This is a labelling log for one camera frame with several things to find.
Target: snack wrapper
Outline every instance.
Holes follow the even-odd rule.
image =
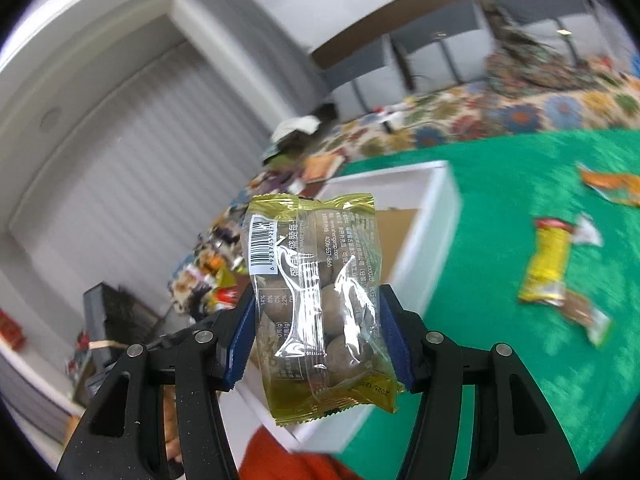
[[[566,299],[558,310],[568,320],[584,327],[592,345],[596,348],[603,345],[612,325],[611,318],[594,306],[589,298],[568,290]]]
[[[573,245],[604,246],[602,234],[593,223],[593,218],[587,213],[580,213],[575,219],[574,235],[571,238],[571,242]]]
[[[631,173],[596,173],[578,165],[580,179],[605,200],[617,204],[640,206],[640,176]]]
[[[536,218],[536,253],[529,261],[518,294],[526,303],[558,306],[564,302],[564,272],[574,226],[559,218]]]
[[[373,197],[254,197],[242,245],[256,344],[276,423],[357,404],[393,413],[399,384],[380,335],[382,253]]]
[[[168,288],[174,308],[196,321],[238,301],[236,277],[208,242],[198,245],[178,266]]]

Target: orange cloth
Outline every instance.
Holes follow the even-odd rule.
[[[241,480],[362,480],[330,455],[289,453],[261,427],[249,441]]]

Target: barcode label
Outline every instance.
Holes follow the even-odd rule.
[[[277,274],[278,221],[253,215],[249,226],[249,274]]]

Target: blue gripper pad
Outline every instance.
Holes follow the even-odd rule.
[[[238,320],[238,325],[229,345],[226,347],[226,363],[223,383],[230,390],[244,374],[246,362],[249,359],[251,346],[255,338],[255,296],[254,288],[249,284],[249,291],[245,291],[238,302],[235,310],[242,309],[244,312]]]
[[[396,316],[402,315],[404,310],[389,285],[380,286],[379,297],[382,337],[391,356],[391,362],[396,371],[398,381],[404,384],[407,390],[411,391],[416,382],[411,368],[411,350],[396,319]]]

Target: green felt surface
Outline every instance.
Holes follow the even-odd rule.
[[[343,174],[448,160],[463,197],[460,224],[424,320],[461,345],[511,344],[529,369],[584,468],[640,392],[640,209],[612,204],[575,169],[640,174],[640,133],[568,132],[443,145],[350,164]],[[547,306],[516,302],[534,251],[532,218],[573,221],[585,211],[604,247],[572,249],[566,283],[614,319],[596,349],[584,329]],[[339,455],[367,480],[396,477],[418,408],[402,394],[389,415],[375,409]],[[466,396],[453,479],[466,476],[472,397]]]

